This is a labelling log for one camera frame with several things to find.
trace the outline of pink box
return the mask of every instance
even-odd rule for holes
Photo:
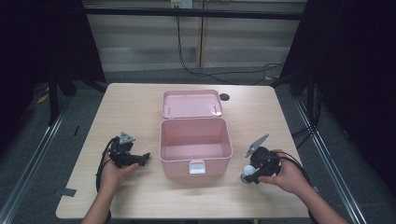
[[[223,175],[233,155],[219,93],[163,94],[160,159],[167,177]]]

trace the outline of wall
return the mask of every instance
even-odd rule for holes
[[[170,7],[170,1],[84,0],[85,6]],[[193,1],[193,8],[303,12],[304,0]],[[179,68],[175,17],[89,15],[105,72]],[[286,60],[298,21],[180,18],[188,67],[263,66]]]

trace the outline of open lid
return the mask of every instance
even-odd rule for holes
[[[163,117],[166,119],[220,117],[219,93],[213,90],[166,91],[163,94]]]

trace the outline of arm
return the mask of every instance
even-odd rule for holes
[[[275,150],[279,156],[286,156]],[[347,223],[306,182],[301,171],[290,161],[281,160],[282,169],[277,176],[260,176],[262,183],[277,185],[301,199],[318,223]]]
[[[110,158],[106,154],[99,192],[81,223],[105,223],[117,188],[122,184],[126,176],[139,166],[139,164],[135,163],[120,169],[113,162],[106,162],[108,160]]]

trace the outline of hand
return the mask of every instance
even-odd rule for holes
[[[286,157],[282,150],[273,150],[279,157]],[[260,176],[259,181],[265,184],[277,185],[283,190],[298,195],[302,190],[311,188],[306,182],[301,170],[292,162],[280,160],[281,169],[277,176]]]
[[[126,176],[133,172],[138,166],[138,163],[134,163],[125,168],[119,168],[110,160],[108,152],[104,159],[104,168],[102,171],[102,179],[99,190],[106,190],[115,193],[117,188],[123,183]]]

